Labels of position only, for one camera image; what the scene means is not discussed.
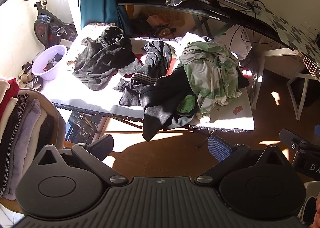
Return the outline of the black denim jeans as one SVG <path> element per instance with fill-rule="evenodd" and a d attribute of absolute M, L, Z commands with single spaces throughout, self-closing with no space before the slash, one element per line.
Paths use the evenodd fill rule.
<path fill-rule="evenodd" d="M 187 114 L 177 112 L 180 102 L 187 96 L 196 98 L 195 108 Z M 175 69 L 171 75 L 160 77 L 153 86 L 145 88 L 139 96 L 144 110 L 143 138 L 149 142 L 159 130 L 184 127 L 195 117 L 198 104 L 184 68 Z"/>

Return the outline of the green ribbed garment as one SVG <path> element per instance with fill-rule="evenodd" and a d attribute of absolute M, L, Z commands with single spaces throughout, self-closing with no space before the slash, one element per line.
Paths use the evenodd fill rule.
<path fill-rule="evenodd" d="M 187 95 L 178 105 L 177 112 L 181 114 L 190 113 L 195 108 L 196 98 L 194 95 Z"/>

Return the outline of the green white floral sheet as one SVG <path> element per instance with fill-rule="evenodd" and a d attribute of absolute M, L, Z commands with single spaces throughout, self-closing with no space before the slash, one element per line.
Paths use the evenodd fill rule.
<path fill-rule="evenodd" d="M 216 105 L 226 106 L 242 95 L 238 88 L 239 60 L 224 44 L 190 42 L 178 59 L 197 97 L 196 116 L 201 122 L 210 121 Z"/>

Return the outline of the dark grey hoodie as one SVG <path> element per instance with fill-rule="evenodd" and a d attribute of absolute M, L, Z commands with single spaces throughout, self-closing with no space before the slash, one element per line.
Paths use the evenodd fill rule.
<path fill-rule="evenodd" d="M 83 43 L 86 47 L 76 59 L 73 75 L 90 90 L 104 89 L 116 73 L 132 75 L 142 67 L 132 52 L 131 40 L 115 25 Z"/>

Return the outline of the lavender plastic basin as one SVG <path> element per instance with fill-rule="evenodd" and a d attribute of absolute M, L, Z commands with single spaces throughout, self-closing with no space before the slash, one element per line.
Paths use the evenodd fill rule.
<path fill-rule="evenodd" d="M 62 63 L 65 61 L 66 54 L 65 45 L 59 44 L 47 48 L 33 62 L 32 73 L 46 81 L 55 79 L 63 68 Z"/>

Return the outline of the geometric pattern tablecloth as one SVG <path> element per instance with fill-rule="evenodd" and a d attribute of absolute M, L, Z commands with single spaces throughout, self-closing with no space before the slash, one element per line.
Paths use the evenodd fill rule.
<path fill-rule="evenodd" d="M 268 10 L 260 10 L 257 14 L 257 19 L 271 26 L 284 44 L 299 51 L 315 65 L 319 65 L 318 45 L 298 27 Z"/>

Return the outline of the grey striped-hem garment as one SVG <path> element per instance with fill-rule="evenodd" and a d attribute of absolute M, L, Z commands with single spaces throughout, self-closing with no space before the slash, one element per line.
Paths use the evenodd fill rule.
<path fill-rule="evenodd" d="M 146 58 L 144 63 L 138 59 L 118 70 L 122 77 L 129 76 L 130 80 L 121 79 L 113 88 L 123 95 L 119 100 L 121 106 L 140 106 L 140 93 L 147 87 L 153 86 L 169 70 L 172 54 L 170 46 L 163 41 L 152 41 L 144 45 Z"/>

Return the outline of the exercise bike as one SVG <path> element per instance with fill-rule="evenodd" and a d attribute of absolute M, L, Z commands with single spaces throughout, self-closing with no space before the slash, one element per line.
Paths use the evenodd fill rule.
<path fill-rule="evenodd" d="M 45 49 L 58 45 L 61 39 L 73 42 L 78 36 L 73 23 L 64 23 L 53 13 L 47 10 L 47 1 L 34 3 L 38 16 L 34 22 L 36 38 L 44 45 Z"/>

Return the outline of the black desk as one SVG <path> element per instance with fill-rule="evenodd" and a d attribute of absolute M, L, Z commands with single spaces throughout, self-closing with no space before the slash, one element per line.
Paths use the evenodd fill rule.
<path fill-rule="evenodd" d="M 117 3 L 118 5 L 140 5 L 174 9 L 179 12 L 191 13 L 192 15 L 209 17 L 231 25 L 243 26 L 244 28 L 264 35 L 291 50 L 295 50 L 284 44 L 271 26 L 262 20 L 257 19 L 257 14 L 260 11 L 257 7 L 247 11 L 240 11 L 229 6 L 222 6 L 217 0 L 211 0 L 209 3 L 200 0 L 188 0 L 178 6 L 166 6 L 165 1 L 166 0 L 117 0 Z"/>

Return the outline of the clear plastic bag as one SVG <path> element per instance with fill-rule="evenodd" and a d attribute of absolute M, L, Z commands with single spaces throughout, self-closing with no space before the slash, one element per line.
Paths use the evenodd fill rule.
<path fill-rule="evenodd" d="M 165 4 L 166 6 L 178 6 L 185 1 L 188 1 L 188 0 L 166 0 Z"/>

